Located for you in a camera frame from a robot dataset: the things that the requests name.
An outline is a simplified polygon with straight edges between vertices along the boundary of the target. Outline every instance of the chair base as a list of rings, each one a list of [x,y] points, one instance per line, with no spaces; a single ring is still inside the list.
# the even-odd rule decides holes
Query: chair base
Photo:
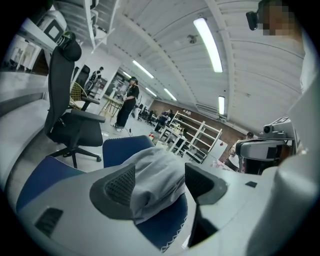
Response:
[[[57,152],[50,154],[49,156],[53,157],[53,158],[56,158],[59,156],[63,156],[64,158],[72,157],[73,167],[77,169],[78,165],[77,165],[76,153],[86,155],[89,157],[94,157],[94,158],[96,158],[97,162],[101,162],[101,157],[99,155],[91,153],[91,152],[86,151],[86,150],[79,148],[79,147],[76,147],[72,150],[66,147],[64,149],[61,149]]]

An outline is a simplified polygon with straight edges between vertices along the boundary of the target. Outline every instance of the blue fabric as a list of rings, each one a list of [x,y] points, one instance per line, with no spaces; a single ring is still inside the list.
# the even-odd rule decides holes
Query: blue fabric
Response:
[[[182,194],[172,205],[136,227],[161,251],[170,247],[180,233],[188,215],[188,202]]]
[[[169,114],[168,114],[167,112],[163,112],[163,113],[161,113],[161,115],[162,115],[162,116],[166,116],[166,117],[169,116]],[[162,124],[162,125],[164,125],[165,122],[167,121],[167,119],[164,118],[164,117],[162,117],[162,116],[159,117],[159,123]]]
[[[107,139],[102,146],[103,167],[121,165],[135,153],[154,147],[147,136]]]
[[[34,169],[24,184],[16,202],[16,212],[18,213],[31,200],[55,183],[81,174],[85,174],[85,172],[66,165],[54,157],[47,156]]]
[[[103,167],[121,165],[135,153],[154,146],[144,135],[107,139],[102,146]],[[171,206],[136,227],[154,246],[164,252],[180,232],[187,214],[188,202],[186,195],[182,194]]]

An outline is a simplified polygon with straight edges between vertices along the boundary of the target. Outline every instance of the ceiling light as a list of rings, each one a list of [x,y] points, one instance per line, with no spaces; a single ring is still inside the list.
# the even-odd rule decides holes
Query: ceiling light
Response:
[[[167,94],[169,94],[170,95],[170,97],[174,100],[174,101],[177,101],[177,99],[171,94],[171,92],[170,91],[168,91],[168,89],[167,88],[164,88],[164,90],[165,90],[165,92],[167,93]]]
[[[217,45],[216,45],[215,40],[210,32],[210,29],[208,27],[206,20],[204,18],[198,18],[193,21],[193,24],[195,25],[196,29],[198,30],[198,32],[204,42],[206,50],[209,53],[214,72],[221,73],[222,72],[222,65],[221,65],[219,52],[218,52]]]
[[[153,91],[151,91],[151,90],[149,90],[147,87],[145,88],[149,93],[151,93],[154,97],[157,97],[157,95],[156,94],[154,94],[154,92]]]
[[[135,60],[133,61],[133,64],[136,65],[139,69],[141,69],[144,73],[146,73],[149,77],[154,78],[154,76],[152,74],[150,74],[143,66],[141,66]]]
[[[225,97],[219,96],[219,114],[225,114]]]
[[[126,77],[131,78],[131,75],[129,75],[128,73],[126,73],[126,72],[124,72],[124,71],[123,71],[123,73],[124,73],[124,75],[125,75]]]

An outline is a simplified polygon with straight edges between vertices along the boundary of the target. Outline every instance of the vent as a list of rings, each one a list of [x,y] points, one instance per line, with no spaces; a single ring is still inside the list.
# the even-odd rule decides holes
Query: vent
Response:
[[[218,115],[218,110],[214,107],[202,105],[202,104],[196,104],[196,107],[199,111],[204,111],[213,115]]]
[[[48,208],[38,219],[35,226],[47,237],[50,237],[59,219],[61,218],[62,214],[63,214],[63,211],[60,209]]]

